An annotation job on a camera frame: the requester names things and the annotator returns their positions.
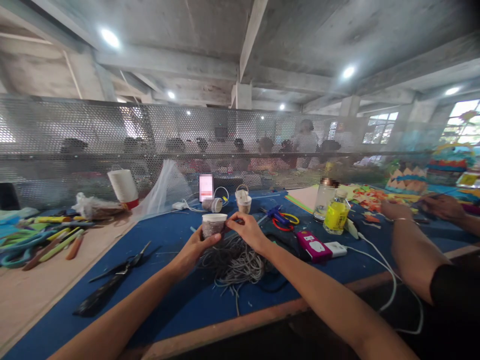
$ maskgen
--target plastic bottle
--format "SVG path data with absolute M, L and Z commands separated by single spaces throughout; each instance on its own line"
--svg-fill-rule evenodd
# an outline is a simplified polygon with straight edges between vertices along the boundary
M 345 190 L 337 189 L 335 196 L 328 205 L 323 228 L 329 234 L 342 235 L 344 232 L 344 225 L 351 209 L 346 197 L 347 192 Z
M 318 186 L 316 193 L 315 210 L 313 210 L 313 220 L 323 223 L 330 200 L 335 196 L 335 182 L 329 178 L 323 178 Z

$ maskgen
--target bottle cap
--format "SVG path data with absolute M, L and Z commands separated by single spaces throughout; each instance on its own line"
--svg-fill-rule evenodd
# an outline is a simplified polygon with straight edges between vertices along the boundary
M 337 196 L 339 196 L 341 198 L 346 198 L 347 197 L 347 191 L 343 190 L 343 189 L 337 189 L 336 194 L 337 194 Z

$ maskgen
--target blue table surface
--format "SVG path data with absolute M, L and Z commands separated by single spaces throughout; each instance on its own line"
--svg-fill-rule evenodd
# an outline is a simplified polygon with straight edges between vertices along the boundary
M 260 213 L 260 207 L 270 209 L 275 205 L 282 205 L 283 212 L 294 214 L 300 219 L 300 224 L 295 227 L 296 231 L 308 229 L 324 243 L 338 241 L 379 258 L 369 244 L 356 240 L 349 233 L 340 236 L 328 234 L 321 224 L 312 219 L 312 215 L 285 199 L 286 194 L 286 191 L 276 193 L 252 191 L 253 201 L 250 213 L 260 218 L 263 216 Z M 362 213 L 365 210 L 362 207 L 354 205 L 352 209 L 354 212 L 351 214 L 354 220 L 364 218 Z M 222 212 L 231 215 L 236 210 L 235 202 L 232 201 L 223 208 Z M 202 222 L 201 213 L 189 210 L 186 212 L 188 214 L 168 213 L 139 222 L 5 355 L 4 359 L 47 358 L 168 264 L 175 256 L 172 252 L 180 251 L 191 236 L 190 227 L 197 228 Z M 382 216 L 377 215 L 377 217 L 381 220 L 381 229 L 358 221 L 360 231 L 378 247 L 393 266 L 395 262 L 390 252 L 392 225 L 385 222 Z M 262 228 L 264 232 L 274 233 L 285 241 L 293 241 L 292 244 L 297 246 L 293 233 L 277 230 L 270 220 L 266 220 Z M 441 220 L 422 225 L 422 230 L 443 252 L 456 250 L 478 241 L 474 236 Z M 82 300 L 106 281 L 103 279 L 88 283 L 89 279 L 123 262 L 128 256 L 137 254 L 148 241 L 152 243 L 146 252 L 149 256 L 146 263 L 133 269 L 99 315 L 93 318 L 72 315 Z M 332 259 L 326 264 L 315 265 L 315 267 L 343 284 L 385 271 L 371 258 L 353 251 L 344 257 Z M 213 278 L 211 270 L 197 269 L 184 281 L 178 283 L 138 329 L 128 347 L 147 345 L 235 318 L 237 316 L 235 298 L 229 291 L 221 296 L 223 288 L 214 287 Z M 266 274 L 260 284 L 264 288 L 275 289 L 284 280 L 281 274 Z M 241 315 L 300 297 L 291 284 L 276 293 L 267 293 L 256 284 L 247 283 L 240 289 L 239 294 Z

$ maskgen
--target smartphone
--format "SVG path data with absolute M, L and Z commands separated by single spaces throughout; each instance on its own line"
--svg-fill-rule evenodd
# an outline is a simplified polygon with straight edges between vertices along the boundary
M 200 202 L 214 198 L 214 177 L 212 174 L 200 174 Z

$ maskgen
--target black scissors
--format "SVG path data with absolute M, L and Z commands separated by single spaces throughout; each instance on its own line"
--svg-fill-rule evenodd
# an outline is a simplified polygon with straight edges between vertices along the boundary
M 83 318 L 91 318 L 99 313 L 100 310 L 108 304 L 112 296 L 120 287 L 122 281 L 127 277 L 132 268 L 142 265 L 139 261 L 144 256 L 145 250 L 149 247 L 151 241 L 135 256 L 129 256 L 126 261 L 118 264 L 110 270 L 90 279 L 88 282 L 94 282 L 107 275 L 114 274 L 113 277 L 105 284 L 100 286 L 92 294 L 90 294 L 85 300 L 82 301 L 80 306 L 73 312 L 73 315 L 77 315 Z

